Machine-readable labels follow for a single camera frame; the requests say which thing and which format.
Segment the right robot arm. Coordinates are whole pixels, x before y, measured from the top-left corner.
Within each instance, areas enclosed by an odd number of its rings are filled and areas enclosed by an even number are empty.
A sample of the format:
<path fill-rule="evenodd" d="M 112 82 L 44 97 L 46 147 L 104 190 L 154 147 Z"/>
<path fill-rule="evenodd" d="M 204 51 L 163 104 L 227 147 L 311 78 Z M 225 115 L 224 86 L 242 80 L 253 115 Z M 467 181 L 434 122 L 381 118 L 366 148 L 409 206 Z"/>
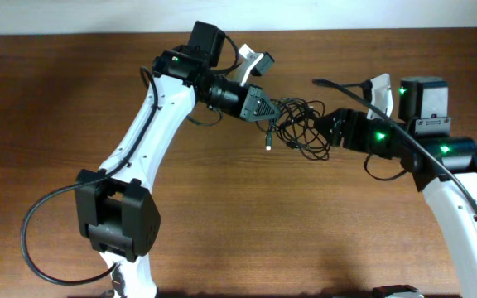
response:
<path fill-rule="evenodd" d="M 380 107 L 372 96 L 363 99 L 327 79 L 313 83 L 368 109 L 339 108 L 317 118 L 314 128 L 333 147 L 400 161 L 441 228 L 461 295 L 477 297 L 477 144 L 451 136 L 447 82 L 435 76 L 401 79 L 397 120 L 390 106 Z"/>

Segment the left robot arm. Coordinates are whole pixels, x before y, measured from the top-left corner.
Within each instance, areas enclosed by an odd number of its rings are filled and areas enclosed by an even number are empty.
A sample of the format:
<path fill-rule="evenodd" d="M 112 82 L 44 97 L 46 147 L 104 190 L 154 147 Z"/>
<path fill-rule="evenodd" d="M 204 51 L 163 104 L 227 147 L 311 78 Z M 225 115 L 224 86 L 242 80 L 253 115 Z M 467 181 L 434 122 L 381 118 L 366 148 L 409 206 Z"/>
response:
<path fill-rule="evenodd" d="M 154 297 L 149 252 L 161 216 L 152 198 L 157 170 L 181 123 L 198 102 L 245 122 L 271 120 L 279 110 L 249 76 L 264 75 L 274 59 L 242 45 L 242 63 L 226 78 L 217 67 L 226 34 L 196 22 L 187 44 L 163 51 L 152 64 L 147 96 L 123 140 L 97 171 L 82 170 L 75 191 L 81 235 L 110 270 L 114 297 Z"/>

